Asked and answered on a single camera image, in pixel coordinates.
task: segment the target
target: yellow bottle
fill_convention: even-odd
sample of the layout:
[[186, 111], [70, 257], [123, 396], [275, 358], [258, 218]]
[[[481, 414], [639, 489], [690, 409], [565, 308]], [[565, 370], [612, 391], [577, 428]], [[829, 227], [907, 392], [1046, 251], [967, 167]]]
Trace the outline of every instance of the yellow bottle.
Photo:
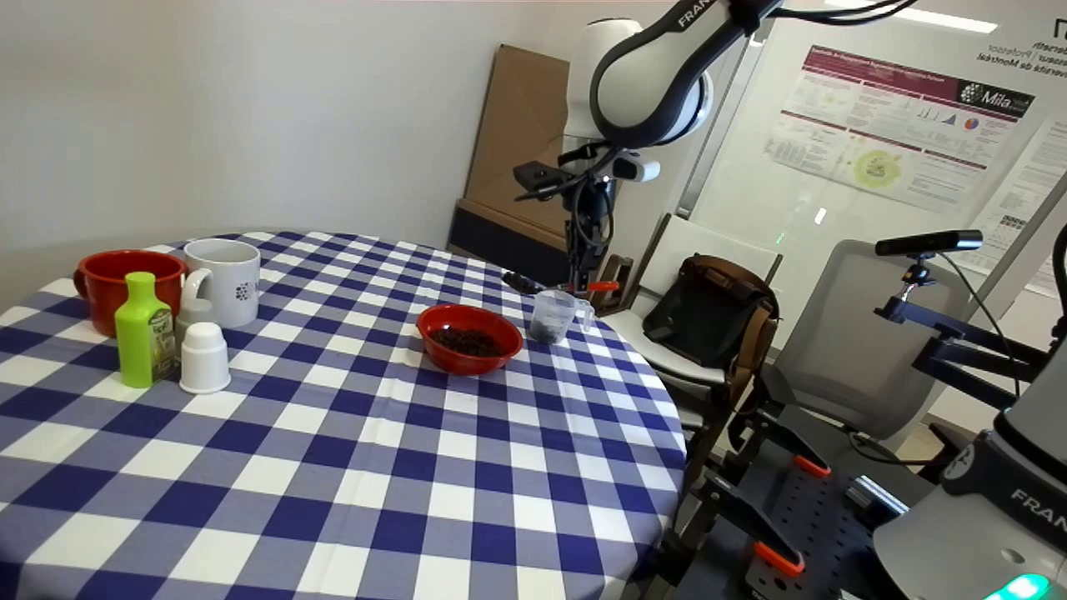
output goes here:
[[172, 312], [157, 297], [153, 273], [128, 273], [128, 304], [113, 312], [113, 333], [128, 388], [153, 388], [176, 374]]

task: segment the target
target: small white cup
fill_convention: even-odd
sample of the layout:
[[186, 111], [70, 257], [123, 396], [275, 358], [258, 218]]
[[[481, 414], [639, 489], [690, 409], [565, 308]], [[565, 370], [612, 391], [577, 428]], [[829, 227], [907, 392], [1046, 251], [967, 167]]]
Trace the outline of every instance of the small white cup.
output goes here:
[[191, 264], [208, 273], [186, 278], [186, 294], [209, 304], [221, 327], [248, 327], [261, 310], [261, 251], [242, 240], [191, 240]]
[[227, 337], [218, 322], [191, 322], [180, 343], [180, 388], [186, 392], [218, 392], [231, 383]]
[[535, 343], [558, 343], [577, 312], [577, 301], [565, 291], [540, 291], [535, 294], [535, 312], [530, 312], [530, 339]]

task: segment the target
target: cardboard box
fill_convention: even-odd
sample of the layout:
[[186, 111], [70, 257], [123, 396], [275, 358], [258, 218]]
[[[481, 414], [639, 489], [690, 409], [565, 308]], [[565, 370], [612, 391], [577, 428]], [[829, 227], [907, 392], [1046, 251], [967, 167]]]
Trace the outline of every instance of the cardboard box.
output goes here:
[[565, 251], [559, 198], [517, 201], [512, 167], [558, 164], [566, 124], [566, 60], [496, 48], [460, 206]]

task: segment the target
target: white mug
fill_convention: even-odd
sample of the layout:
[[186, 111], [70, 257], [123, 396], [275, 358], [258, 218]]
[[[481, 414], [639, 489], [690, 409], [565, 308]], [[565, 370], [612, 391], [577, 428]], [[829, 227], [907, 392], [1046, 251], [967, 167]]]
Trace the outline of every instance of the white mug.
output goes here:
[[261, 251], [242, 240], [191, 240], [182, 246], [193, 264], [191, 297], [209, 304], [209, 321], [221, 327], [248, 327], [261, 310]]

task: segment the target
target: red bowl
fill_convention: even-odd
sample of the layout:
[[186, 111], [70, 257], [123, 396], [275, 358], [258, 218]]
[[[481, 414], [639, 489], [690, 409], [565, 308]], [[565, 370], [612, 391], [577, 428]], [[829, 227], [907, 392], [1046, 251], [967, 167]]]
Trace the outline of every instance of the red bowl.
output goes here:
[[522, 349], [522, 333], [501, 312], [441, 304], [416, 318], [427, 358], [446, 374], [491, 374]]

